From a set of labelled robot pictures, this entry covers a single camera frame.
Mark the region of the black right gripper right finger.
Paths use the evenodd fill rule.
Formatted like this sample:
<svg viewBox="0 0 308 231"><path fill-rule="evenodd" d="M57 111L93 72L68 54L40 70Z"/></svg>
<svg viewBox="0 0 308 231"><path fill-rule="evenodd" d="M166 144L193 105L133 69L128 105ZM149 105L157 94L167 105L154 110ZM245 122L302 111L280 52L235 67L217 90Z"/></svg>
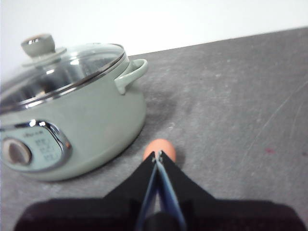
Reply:
<svg viewBox="0 0 308 231"><path fill-rule="evenodd" d="M218 199L192 181L163 151L172 194L189 231L305 231L304 222L287 205L266 200Z"/></svg>

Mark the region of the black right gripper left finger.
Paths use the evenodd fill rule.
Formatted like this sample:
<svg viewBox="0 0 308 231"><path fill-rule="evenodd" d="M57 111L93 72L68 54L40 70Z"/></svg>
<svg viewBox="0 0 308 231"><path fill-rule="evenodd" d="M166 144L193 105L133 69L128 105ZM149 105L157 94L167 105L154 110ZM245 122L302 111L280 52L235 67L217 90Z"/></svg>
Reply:
<svg viewBox="0 0 308 231"><path fill-rule="evenodd" d="M137 169L104 197L52 198L29 205L16 231L134 230L155 178L151 152Z"/></svg>

